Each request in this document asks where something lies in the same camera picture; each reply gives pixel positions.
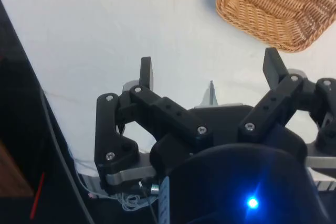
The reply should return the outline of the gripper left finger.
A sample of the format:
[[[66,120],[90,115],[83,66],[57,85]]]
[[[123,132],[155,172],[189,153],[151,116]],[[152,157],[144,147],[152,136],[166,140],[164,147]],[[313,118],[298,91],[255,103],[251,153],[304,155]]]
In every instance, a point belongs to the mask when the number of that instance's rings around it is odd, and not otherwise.
[[[156,140],[141,154],[135,140],[124,136],[136,122]],[[211,147],[213,132],[194,112],[153,92],[151,58],[141,59],[139,82],[121,95],[97,98],[94,162],[100,185],[109,195],[131,192],[141,180],[161,180],[191,154]]]

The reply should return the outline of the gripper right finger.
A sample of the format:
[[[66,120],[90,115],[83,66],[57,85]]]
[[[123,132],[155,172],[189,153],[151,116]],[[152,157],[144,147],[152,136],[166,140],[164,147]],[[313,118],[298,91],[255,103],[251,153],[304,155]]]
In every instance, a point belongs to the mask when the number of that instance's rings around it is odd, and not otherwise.
[[[266,48],[262,70],[270,90],[241,121],[238,140],[262,143],[296,111],[307,111],[318,127],[316,148],[335,155],[335,79],[321,78],[313,83],[289,73],[276,48]]]

